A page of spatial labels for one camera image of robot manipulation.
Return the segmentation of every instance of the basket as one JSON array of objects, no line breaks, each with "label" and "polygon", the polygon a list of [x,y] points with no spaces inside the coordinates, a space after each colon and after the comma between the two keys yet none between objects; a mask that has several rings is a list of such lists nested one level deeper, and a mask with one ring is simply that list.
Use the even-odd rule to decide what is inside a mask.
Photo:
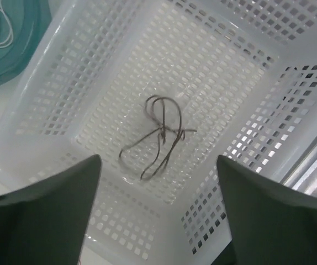
[{"label": "basket", "polygon": [[[118,154],[155,127],[153,94],[198,131],[140,181]],[[0,181],[17,189],[98,153],[87,246],[113,264],[211,264],[231,240],[217,156],[280,182],[316,137],[317,1],[71,0],[0,121]],[[142,170],[155,148],[125,159]]]}]

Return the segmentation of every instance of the plastic bin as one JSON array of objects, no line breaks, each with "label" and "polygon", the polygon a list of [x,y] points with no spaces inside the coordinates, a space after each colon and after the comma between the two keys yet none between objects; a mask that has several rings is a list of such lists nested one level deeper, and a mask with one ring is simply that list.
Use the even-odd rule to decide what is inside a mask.
[{"label": "plastic bin", "polygon": [[[154,128],[152,94],[198,132],[145,182],[118,154]],[[0,181],[20,188],[98,153],[89,247],[113,264],[210,264],[231,239],[217,155],[281,181],[316,136],[317,1],[72,0],[0,122]],[[142,170],[154,142],[127,163]]]}]

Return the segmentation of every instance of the teal container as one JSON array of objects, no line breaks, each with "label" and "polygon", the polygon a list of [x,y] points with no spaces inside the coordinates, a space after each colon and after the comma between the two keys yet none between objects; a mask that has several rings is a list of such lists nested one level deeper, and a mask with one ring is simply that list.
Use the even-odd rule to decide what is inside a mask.
[{"label": "teal container", "polygon": [[[0,85],[26,68],[51,22],[49,4],[45,0],[8,0],[3,1],[3,8],[13,26],[14,41],[11,46],[0,49]],[[8,34],[6,28],[1,24],[1,39]]]}]

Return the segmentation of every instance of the white plastic basket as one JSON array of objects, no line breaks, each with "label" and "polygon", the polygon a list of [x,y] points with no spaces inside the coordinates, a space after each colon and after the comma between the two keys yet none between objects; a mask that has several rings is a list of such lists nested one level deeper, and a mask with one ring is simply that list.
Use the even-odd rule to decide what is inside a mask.
[{"label": "white plastic basket", "polygon": [[[217,155],[281,181],[317,136],[317,1],[65,2],[0,122],[0,181],[20,188],[98,153],[89,247],[113,264],[210,264],[230,241]],[[152,94],[198,132],[141,182],[118,154],[154,127]],[[127,162],[143,169],[153,148]]]}]

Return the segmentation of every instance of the brown string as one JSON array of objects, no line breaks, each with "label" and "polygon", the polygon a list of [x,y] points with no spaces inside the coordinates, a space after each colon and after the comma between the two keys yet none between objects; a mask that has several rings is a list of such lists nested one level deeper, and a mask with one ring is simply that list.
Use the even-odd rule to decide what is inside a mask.
[{"label": "brown string", "polygon": [[[153,101],[151,103],[150,112],[149,112],[148,111],[149,101],[152,100],[152,99],[153,99]],[[165,105],[165,100],[172,102],[177,108],[177,111],[178,111],[178,114],[179,114],[179,126],[178,126],[178,129],[173,129],[173,128],[169,127],[166,124],[166,105]],[[162,122],[156,117],[156,114],[155,114],[155,111],[154,111],[155,104],[157,102],[160,102],[161,105],[162,105]],[[149,119],[151,119],[157,125],[157,128],[155,130],[153,130],[152,132],[146,134],[144,137],[142,137],[141,139],[139,139],[135,143],[133,143],[131,145],[124,146],[119,152],[119,159],[123,163],[123,159],[121,157],[123,152],[133,148],[134,146],[138,145],[139,143],[141,143],[142,141],[144,141],[145,139],[147,139],[148,137],[150,137],[154,133],[158,132],[158,134],[157,134],[157,146],[158,146],[157,155],[156,155],[155,159],[143,170],[143,172],[140,175],[140,180],[144,179],[144,180],[148,181],[154,175],[156,175],[159,171],[165,170],[165,168],[168,165],[168,161],[170,160],[170,157],[171,157],[173,149],[175,149],[176,145],[178,144],[178,142],[180,140],[182,140],[182,141],[185,140],[186,132],[192,132],[193,133],[193,132],[196,132],[196,130],[194,130],[194,129],[183,129],[182,128],[182,111],[181,111],[181,108],[179,107],[178,103],[174,99],[172,99],[170,97],[160,97],[158,95],[153,95],[153,96],[149,97],[145,101],[144,113]],[[153,174],[151,174],[150,176],[144,178],[144,174],[146,173],[146,171],[149,168],[151,168],[156,163],[156,161],[159,159],[160,152],[161,152],[161,140],[162,140],[162,145],[164,145],[166,143],[166,134],[167,134],[167,132],[171,132],[171,133],[176,134],[176,138],[173,141],[171,149],[169,150],[169,152],[166,155],[166,157],[162,160],[160,165],[155,169]]]}]

